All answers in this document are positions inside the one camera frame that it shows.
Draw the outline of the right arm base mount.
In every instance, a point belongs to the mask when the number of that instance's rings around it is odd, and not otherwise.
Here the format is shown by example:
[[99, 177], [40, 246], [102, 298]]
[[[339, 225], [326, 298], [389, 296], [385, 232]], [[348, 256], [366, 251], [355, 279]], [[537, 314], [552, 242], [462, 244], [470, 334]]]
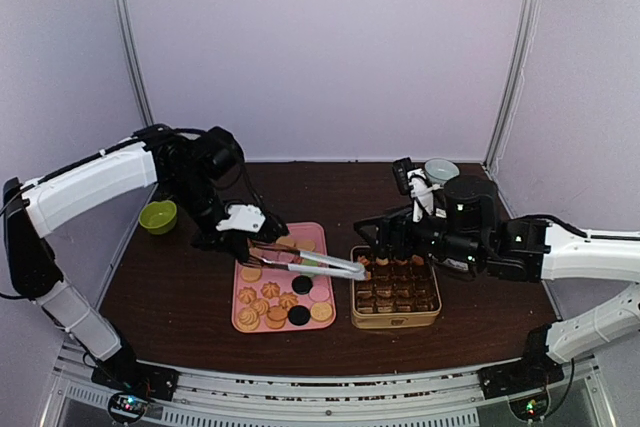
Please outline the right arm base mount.
[[477, 375], [486, 400], [505, 398], [517, 420], [532, 424], [552, 412], [549, 387], [564, 379], [564, 370], [553, 361], [520, 359], [481, 368]]

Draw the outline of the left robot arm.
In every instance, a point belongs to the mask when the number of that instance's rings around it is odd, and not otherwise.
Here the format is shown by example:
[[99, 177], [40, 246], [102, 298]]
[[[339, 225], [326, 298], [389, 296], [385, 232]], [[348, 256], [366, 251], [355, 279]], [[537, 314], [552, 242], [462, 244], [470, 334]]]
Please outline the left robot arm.
[[195, 248], [228, 253], [244, 262], [251, 242], [272, 243], [288, 232], [255, 189], [252, 201], [223, 200], [218, 181], [236, 170], [250, 180], [242, 148], [221, 127], [209, 130], [155, 124], [75, 163], [26, 182], [7, 181], [1, 216], [13, 291], [9, 299], [37, 305], [90, 354], [123, 391], [137, 389], [144, 371], [123, 335], [73, 286], [57, 263], [50, 237], [68, 225], [88, 228], [92, 242], [113, 240], [99, 215], [130, 192], [157, 187], [192, 220]]

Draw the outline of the metal serving tongs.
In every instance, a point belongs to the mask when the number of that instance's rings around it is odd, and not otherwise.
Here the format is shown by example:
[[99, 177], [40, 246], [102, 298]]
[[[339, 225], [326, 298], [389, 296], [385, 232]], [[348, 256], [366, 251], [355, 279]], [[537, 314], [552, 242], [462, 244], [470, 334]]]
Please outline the metal serving tongs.
[[370, 273], [359, 262], [279, 244], [256, 243], [249, 248], [244, 266], [280, 269], [311, 276], [367, 281]]

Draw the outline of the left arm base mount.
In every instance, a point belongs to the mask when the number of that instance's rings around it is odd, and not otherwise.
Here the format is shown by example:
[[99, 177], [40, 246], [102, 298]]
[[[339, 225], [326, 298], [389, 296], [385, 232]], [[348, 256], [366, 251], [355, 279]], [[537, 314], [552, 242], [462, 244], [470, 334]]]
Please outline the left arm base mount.
[[104, 367], [93, 368], [91, 381], [114, 390], [107, 401], [107, 413], [113, 421], [130, 425], [141, 420], [158, 401], [171, 401], [179, 373], [175, 369], [138, 364], [132, 380], [118, 380]]

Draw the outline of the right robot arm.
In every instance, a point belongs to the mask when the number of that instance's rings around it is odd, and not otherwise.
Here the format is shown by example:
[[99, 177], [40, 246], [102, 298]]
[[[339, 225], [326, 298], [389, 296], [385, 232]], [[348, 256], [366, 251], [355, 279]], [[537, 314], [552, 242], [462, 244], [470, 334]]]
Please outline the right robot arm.
[[519, 387], [535, 387], [551, 371], [639, 329], [639, 236], [635, 232], [582, 230], [550, 214], [503, 220], [494, 182], [456, 176], [443, 187], [442, 217], [418, 197], [414, 179], [400, 184], [413, 206], [355, 222], [354, 229], [378, 258], [414, 255], [466, 264], [472, 273], [539, 283], [569, 278], [628, 282], [607, 302], [528, 334], [513, 366]]

